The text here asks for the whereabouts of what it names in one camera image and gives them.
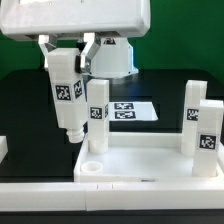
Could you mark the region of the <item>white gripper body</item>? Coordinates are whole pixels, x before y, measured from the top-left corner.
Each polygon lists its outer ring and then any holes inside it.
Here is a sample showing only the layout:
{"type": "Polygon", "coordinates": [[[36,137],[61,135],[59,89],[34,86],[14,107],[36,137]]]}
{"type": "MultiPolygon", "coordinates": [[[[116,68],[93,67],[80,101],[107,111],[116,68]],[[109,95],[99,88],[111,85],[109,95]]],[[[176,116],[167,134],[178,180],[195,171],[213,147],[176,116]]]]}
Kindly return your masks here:
{"type": "Polygon", "coordinates": [[[150,0],[1,0],[0,30],[15,40],[39,35],[141,37],[150,28],[150,0]]]}

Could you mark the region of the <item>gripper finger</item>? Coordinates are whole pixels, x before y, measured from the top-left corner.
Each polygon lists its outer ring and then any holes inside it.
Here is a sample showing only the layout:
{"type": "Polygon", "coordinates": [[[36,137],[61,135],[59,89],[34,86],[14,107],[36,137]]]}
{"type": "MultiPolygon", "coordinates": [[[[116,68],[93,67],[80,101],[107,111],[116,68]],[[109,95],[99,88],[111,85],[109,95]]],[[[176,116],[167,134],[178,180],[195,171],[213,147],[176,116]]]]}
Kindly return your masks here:
{"type": "Polygon", "coordinates": [[[79,74],[91,71],[91,61],[101,46],[98,33],[85,33],[78,42],[79,54],[75,58],[75,71],[79,74]]]}
{"type": "Polygon", "coordinates": [[[38,38],[39,47],[44,55],[44,69],[48,69],[47,56],[48,53],[57,47],[57,36],[55,34],[40,35],[38,38]]]}

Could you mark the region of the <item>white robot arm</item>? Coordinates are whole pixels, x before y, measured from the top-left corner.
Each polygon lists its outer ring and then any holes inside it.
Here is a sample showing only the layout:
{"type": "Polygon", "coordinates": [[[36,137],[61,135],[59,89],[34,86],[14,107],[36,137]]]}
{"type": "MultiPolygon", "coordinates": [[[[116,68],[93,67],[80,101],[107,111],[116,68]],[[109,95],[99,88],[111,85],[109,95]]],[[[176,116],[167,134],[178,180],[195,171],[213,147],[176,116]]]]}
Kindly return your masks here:
{"type": "Polygon", "coordinates": [[[150,29],[150,0],[1,0],[0,30],[17,41],[36,40],[47,55],[59,40],[83,44],[79,68],[95,77],[136,74],[132,37],[150,29]]]}

